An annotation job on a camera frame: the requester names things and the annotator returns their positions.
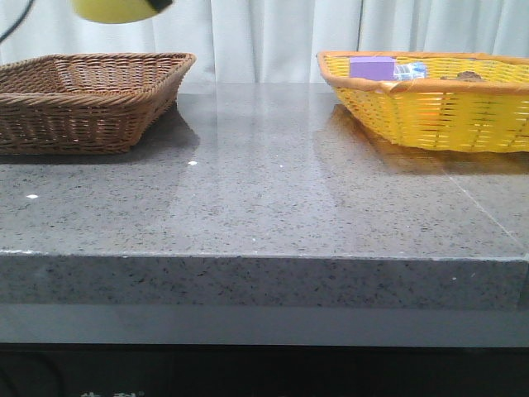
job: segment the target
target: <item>brown wicker basket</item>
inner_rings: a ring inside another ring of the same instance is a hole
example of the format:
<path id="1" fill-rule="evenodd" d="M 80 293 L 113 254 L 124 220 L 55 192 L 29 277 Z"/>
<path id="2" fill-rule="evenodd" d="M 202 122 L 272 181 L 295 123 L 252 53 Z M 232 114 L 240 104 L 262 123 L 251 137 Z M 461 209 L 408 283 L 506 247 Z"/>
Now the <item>brown wicker basket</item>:
<path id="1" fill-rule="evenodd" d="M 47 55 L 0 66 L 0 153 L 128 151 L 175 101 L 192 54 Z"/>

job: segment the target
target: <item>lamp cord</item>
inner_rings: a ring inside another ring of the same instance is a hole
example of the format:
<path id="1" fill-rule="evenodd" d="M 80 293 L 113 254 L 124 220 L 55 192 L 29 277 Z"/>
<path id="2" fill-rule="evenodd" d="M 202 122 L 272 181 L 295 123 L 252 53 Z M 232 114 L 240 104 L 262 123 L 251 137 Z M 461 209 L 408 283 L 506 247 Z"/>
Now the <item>lamp cord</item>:
<path id="1" fill-rule="evenodd" d="M 21 23 L 24 22 L 27 14 L 29 14 L 31 10 L 31 7 L 33 7 L 34 2 L 35 0 L 29 0 L 29 2 L 27 2 L 26 8 L 24 8 L 24 11 L 22 11 L 22 14 L 18 17 L 15 23 L 13 23 L 12 26 L 0 36 L 0 44 L 2 44 L 2 42 L 6 40 L 21 25 Z"/>

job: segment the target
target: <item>item in basket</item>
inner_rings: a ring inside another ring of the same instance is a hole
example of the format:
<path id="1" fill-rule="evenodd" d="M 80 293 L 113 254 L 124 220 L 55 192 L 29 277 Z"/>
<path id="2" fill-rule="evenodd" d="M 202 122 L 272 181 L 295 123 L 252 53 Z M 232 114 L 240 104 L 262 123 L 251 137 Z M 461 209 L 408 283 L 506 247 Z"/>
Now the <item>item in basket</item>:
<path id="1" fill-rule="evenodd" d="M 393 80 L 395 59 L 390 56 L 351 56 L 349 77 L 369 80 Z"/>
<path id="2" fill-rule="evenodd" d="M 393 77 L 395 80 L 424 79 L 427 76 L 427 66 L 422 62 L 412 62 L 411 64 L 395 65 Z"/>
<path id="3" fill-rule="evenodd" d="M 460 80 L 468 81 L 470 83 L 486 81 L 483 77 L 472 70 L 466 70 L 465 72 L 459 72 L 454 79 L 450 79 L 447 76 L 441 76 L 441 80 Z"/>

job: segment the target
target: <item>gray granite countertop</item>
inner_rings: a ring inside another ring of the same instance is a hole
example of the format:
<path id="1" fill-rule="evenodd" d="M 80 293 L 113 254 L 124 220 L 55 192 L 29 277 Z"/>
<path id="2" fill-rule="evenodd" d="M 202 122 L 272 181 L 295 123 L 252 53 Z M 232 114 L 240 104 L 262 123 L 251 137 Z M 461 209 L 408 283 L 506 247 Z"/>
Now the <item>gray granite countertop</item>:
<path id="1" fill-rule="evenodd" d="M 406 149 L 320 84 L 184 85 L 125 155 L 0 156 L 0 302 L 527 306 L 529 153 Z"/>

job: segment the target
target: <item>yellow lamp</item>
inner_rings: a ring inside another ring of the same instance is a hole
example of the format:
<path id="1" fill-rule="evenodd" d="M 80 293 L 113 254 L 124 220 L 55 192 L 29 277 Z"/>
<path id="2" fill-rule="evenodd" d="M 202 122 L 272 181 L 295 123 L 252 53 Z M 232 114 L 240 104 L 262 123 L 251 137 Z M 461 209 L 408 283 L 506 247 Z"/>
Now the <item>yellow lamp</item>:
<path id="1" fill-rule="evenodd" d="M 161 13 L 173 0 L 70 0 L 80 17 L 101 23 L 141 21 Z"/>

